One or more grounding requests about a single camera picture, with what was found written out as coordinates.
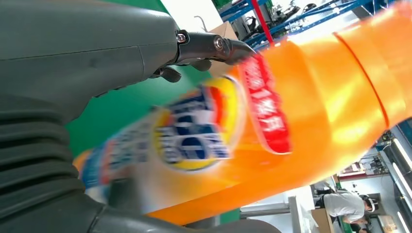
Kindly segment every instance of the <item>metal screw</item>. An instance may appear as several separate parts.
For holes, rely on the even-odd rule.
[[[221,37],[215,39],[215,48],[219,51],[223,49],[223,40]]]
[[[186,36],[184,34],[177,34],[176,36],[177,42],[179,43],[185,43],[186,42]]]

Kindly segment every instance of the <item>orange bottle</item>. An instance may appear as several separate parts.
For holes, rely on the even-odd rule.
[[[401,2],[207,81],[80,156],[88,193],[133,177],[145,213],[186,224],[334,174],[412,116],[411,18]]]

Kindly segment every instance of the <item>blue metal shelf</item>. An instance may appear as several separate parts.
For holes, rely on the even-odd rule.
[[[351,1],[348,1],[348,2],[341,3],[341,4],[337,4],[337,2],[340,2],[340,1],[341,0],[331,0],[327,3],[325,3],[325,4],[322,4],[322,5],[314,8],[314,9],[311,9],[310,11],[307,11],[304,14],[302,14],[300,16],[297,16],[292,20],[286,21],[286,22],[284,22],[280,25],[277,25],[275,27],[270,28],[270,33],[274,34],[274,33],[278,32],[278,31],[280,31],[280,30],[282,30],[286,27],[290,27],[292,23],[295,23],[299,20],[302,20],[302,19],[304,19],[308,16],[313,16],[313,15],[316,15],[316,14],[332,11],[334,8],[339,8],[339,12],[332,12],[331,14],[327,15],[324,18],[322,18],[318,21],[315,21],[315,22],[313,22],[309,25],[306,25],[306,26],[294,31],[293,34],[301,33],[301,32],[303,32],[303,31],[305,31],[309,28],[312,28],[312,27],[314,27],[318,24],[321,24],[323,22],[326,22],[326,21],[328,21],[328,20],[330,20],[334,17],[342,15],[343,13],[351,11],[351,10],[357,8],[357,7],[360,7],[360,6],[363,6],[367,11],[369,11],[369,13],[371,15],[374,15],[379,10],[384,9],[384,8],[387,7],[387,5],[384,3],[383,0],[351,0]],[[372,5],[373,8],[372,9],[367,9],[368,5]],[[260,33],[258,35],[255,35],[255,36],[249,38],[245,42],[249,46],[251,46],[252,48],[258,50],[258,49],[261,49],[261,48],[265,47],[264,46],[265,43],[263,43],[265,41],[267,41],[265,34]]]
[[[263,5],[267,2],[268,0],[258,0],[257,3],[260,5]],[[242,0],[229,9],[223,11],[220,13],[220,17],[223,19],[223,21],[229,21],[233,22],[237,18],[241,17],[242,15],[248,13],[249,11],[253,10],[253,5],[250,2],[250,0]]]

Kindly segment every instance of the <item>metal pole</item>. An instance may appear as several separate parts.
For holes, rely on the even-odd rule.
[[[247,217],[257,217],[257,216],[265,216],[265,215],[280,215],[280,214],[288,214],[290,212],[291,210],[289,208],[272,209],[272,210],[255,210],[255,211],[240,212],[240,217],[245,219]]]
[[[250,2],[252,2],[252,5],[253,5],[253,7],[256,11],[257,18],[259,19],[259,23],[262,25],[262,29],[265,32],[265,35],[268,38],[269,43],[273,44],[272,35],[270,34],[268,25],[266,25],[266,21],[263,18],[262,12],[260,11],[258,1],[257,0],[250,0]]]

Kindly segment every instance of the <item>person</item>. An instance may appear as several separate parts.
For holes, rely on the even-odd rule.
[[[371,230],[368,228],[362,228],[359,224],[350,224],[353,233],[371,233]]]
[[[367,223],[363,218],[365,211],[373,212],[379,208],[375,199],[369,198],[367,195],[356,195],[346,190],[324,194],[315,205],[325,208],[329,212],[332,222],[338,216],[343,216],[343,222],[357,224]]]

